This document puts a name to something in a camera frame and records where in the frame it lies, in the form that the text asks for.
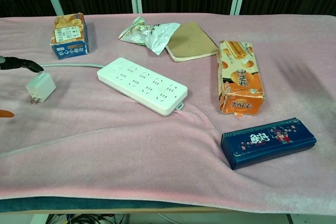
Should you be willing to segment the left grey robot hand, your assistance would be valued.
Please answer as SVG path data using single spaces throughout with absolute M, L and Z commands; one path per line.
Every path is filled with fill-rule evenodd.
M 35 63 L 34 61 L 19 59 L 16 57 L 1 56 L 1 70 L 11 70 L 19 68 L 26 68 L 35 73 L 40 73 L 44 71 L 43 67 Z

